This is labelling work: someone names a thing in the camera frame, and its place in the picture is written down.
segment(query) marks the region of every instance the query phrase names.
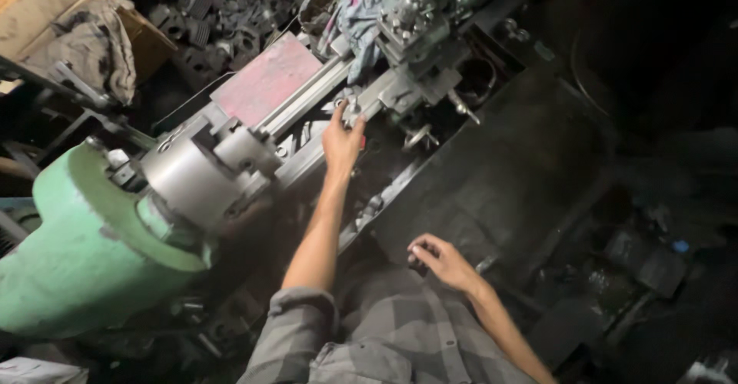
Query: bolt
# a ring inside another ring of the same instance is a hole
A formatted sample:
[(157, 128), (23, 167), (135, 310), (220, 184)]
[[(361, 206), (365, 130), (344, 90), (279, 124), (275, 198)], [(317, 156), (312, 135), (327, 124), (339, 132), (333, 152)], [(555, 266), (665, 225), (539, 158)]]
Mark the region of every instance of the bolt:
[(518, 30), (517, 36), (515, 38), (522, 43), (528, 42), (530, 40), (530, 32), (520, 29)]
[(85, 143), (92, 146), (95, 150), (99, 151), (103, 148), (103, 142), (97, 139), (95, 136), (87, 136)]
[(244, 159), (239, 164), (241, 166), (241, 169), (244, 171), (248, 171), (249, 169), (253, 168), (254, 162), (252, 162), (250, 159)]
[(162, 144), (161, 144), (161, 145), (159, 146), (159, 149), (157, 149), (157, 151), (158, 151), (159, 153), (165, 153), (165, 152), (166, 152), (166, 151), (168, 151), (168, 150), (169, 150), (169, 148), (171, 148), (171, 147), (172, 147), (172, 143), (171, 143), (170, 141), (166, 141), (166, 142), (162, 143)]
[(254, 132), (254, 137), (256, 137), (256, 139), (259, 139), (259, 142), (262, 143), (269, 140), (269, 136), (269, 132), (266, 131), (266, 128), (264, 126), (261, 126)]
[(514, 19), (506, 18), (503, 23), (505, 24), (505, 29), (510, 32), (517, 30), (517, 21), (515, 21)]

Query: hand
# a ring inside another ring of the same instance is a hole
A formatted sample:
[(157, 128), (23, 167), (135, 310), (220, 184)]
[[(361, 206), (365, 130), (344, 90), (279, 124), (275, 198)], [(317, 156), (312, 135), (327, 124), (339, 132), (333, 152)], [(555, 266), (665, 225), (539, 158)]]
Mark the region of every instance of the hand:
[(428, 266), (438, 278), (454, 289), (472, 294), (479, 282), (484, 282), (453, 244), (432, 234), (423, 234), (407, 246), (411, 264), (417, 260)]
[(323, 132), (323, 151), (326, 153), (327, 177), (346, 179), (351, 176), (356, 157), (362, 146), (362, 136), (366, 126), (364, 115), (359, 116), (354, 129), (347, 131), (343, 128), (341, 121), (343, 110), (348, 105), (348, 100), (343, 100), (331, 117), (331, 124)]

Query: shirt sleeve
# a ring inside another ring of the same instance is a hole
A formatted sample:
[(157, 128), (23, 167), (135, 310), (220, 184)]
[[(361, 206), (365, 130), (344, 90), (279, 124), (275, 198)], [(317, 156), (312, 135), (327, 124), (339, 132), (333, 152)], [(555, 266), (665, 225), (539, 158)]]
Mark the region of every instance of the shirt sleeve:
[(308, 382), (310, 361), (338, 330), (333, 296), (295, 286), (272, 296), (269, 313), (246, 372), (238, 384)]

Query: person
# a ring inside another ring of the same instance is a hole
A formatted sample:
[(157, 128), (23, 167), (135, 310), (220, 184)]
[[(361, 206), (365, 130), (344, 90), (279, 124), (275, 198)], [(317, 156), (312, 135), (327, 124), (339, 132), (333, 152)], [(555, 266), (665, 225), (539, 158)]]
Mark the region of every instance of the person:
[(339, 316), (331, 294), (338, 234), (365, 126), (360, 117), (344, 129), (345, 106), (323, 134), (327, 172), (317, 207), (238, 383), (556, 382), (494, 289), (453, 245), (430, 234), (410, 244), (409, 260), (445, 286), (407, 267), (375, 270), (345, 293)]

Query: gray checkered shirt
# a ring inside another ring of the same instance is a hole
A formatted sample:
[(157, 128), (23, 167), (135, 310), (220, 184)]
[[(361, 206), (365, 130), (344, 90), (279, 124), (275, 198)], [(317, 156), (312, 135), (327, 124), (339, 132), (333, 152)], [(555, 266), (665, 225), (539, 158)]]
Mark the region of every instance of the gray checkered shirt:
[(238, 384), (534, 384), (484, 332), (463, 297), (437, 283), (396, 266), (374, 272), (343, 285), (343, 317), (331, 294), (280, 290)]

